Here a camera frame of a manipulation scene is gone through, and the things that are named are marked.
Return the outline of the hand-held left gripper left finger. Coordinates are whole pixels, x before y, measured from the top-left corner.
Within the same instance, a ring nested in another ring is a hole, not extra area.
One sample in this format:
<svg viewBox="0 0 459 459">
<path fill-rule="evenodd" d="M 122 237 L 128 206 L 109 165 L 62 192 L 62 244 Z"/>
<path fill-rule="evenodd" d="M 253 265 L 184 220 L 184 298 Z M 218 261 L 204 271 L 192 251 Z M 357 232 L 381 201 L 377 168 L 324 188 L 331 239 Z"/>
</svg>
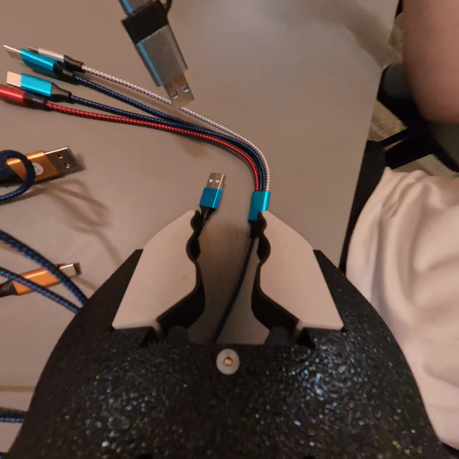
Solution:
<svg viewBox="0 0 459 459">
<path fill-rule="evenodd" d="M 205 294 L 198 257 L 201 214 L 190 210 L 144 246 L 113 319 L 115 330 L 151 327 L 158 337 L 189 329 L 202 315 Z"/>
</svg>

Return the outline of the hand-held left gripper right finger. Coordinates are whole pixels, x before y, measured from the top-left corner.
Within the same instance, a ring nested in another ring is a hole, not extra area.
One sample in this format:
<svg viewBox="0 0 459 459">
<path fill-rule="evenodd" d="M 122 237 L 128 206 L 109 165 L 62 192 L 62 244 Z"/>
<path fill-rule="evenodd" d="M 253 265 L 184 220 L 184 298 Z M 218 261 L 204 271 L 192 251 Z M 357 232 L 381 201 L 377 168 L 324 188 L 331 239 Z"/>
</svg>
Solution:
<svg viewBox="0 0 459 459">
<path fill-rule="evenodd" d="M 268 330 L 266 340 L 312 341 L 311 330 L 342 330 L 312 246 L 269 211 L 259 212 L 251 224 L 258 240 L 251 310 Z"/>
</svg>

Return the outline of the black office chair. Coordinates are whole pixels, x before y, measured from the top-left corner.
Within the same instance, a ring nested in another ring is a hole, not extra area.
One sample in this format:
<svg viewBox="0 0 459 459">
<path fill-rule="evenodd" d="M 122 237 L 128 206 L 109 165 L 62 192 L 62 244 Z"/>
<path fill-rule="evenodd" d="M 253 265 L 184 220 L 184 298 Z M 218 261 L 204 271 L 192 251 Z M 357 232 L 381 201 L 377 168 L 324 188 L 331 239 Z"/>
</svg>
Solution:
<svg viewBox="0 0 459 459">
<path fill-rule="evenodd" d="M 382 72 L 377 100 L 398 118 L 405 129 L 380 141 L 386 148 L 386 164 L 398 169 L 433 155 L 455 173 L 459 171 L 459 126 L 425 120 L 407 86 L 404 66 L 392 63 Z"/>
</svg>

